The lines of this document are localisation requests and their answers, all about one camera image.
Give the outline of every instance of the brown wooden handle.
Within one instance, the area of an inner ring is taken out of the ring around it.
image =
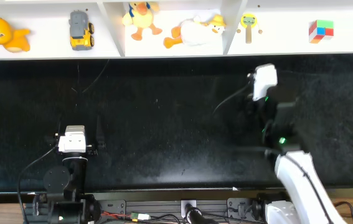
[[[247,28],[245,29],[245,43],[247,43],[247,44],[252,43],[251,25],[247,25]]]

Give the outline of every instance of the rubik's cube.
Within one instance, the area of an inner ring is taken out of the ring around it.
[[[334,36],[334,22],[316,20],[309,28],[309,42],[317,44],[320,40],[329,40]]]

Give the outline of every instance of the blue cube face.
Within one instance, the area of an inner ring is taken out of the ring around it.
[[[318,35],[326,35],[326,29],[325,28],[318,28],[317,32],[318,32]]]

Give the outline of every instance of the black tabletop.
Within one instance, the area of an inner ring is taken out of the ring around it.
[[[110,60],[92,84],[106,62],[0,62],[0,192],[16,191],[18,173],[50,149],[46,136],[59,121],[63,130],[85,125],[92,137],[98,115],[107,148],[89,158],[89,191],[280,187],[269,162],[241,148],[260,133],[247,93],[212,114],[264,63],[298,89],[294,119],[323,184],[353,186],[353,54]],[[57,164],[52,153],[32,166],[22,189],[42,189]]]

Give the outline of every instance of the yellow duck toy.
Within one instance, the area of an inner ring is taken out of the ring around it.
[[[154,15],[151,9],[158,12],[159,6],[155,2],[130,2],[129,12],[122,18],[122,23],[125,26],[131,24],[138,28],[135,34],[132,34],[134,40],[141,40],[143,29],[150,28],[153,31],[153,35],[158,35],[162,32],[162,29],[157,28],[153,24]]]
[[[12,52],[29,51],[30,46],[25,35],[30,34],[29,29],[13,29],[8,22],[0,18],[0,45]]]
[[[200,17],[196,16],[193,20],[188,19],[182,22],[180,26],[172,29],[172,37],[164,39],[164,46],[170,49],[176,44],[186,44],[188,46],[197,46],[216,41],[224,32],[226,24],[221,15],[215,15],[214,18],[206,23],[201,22]]]

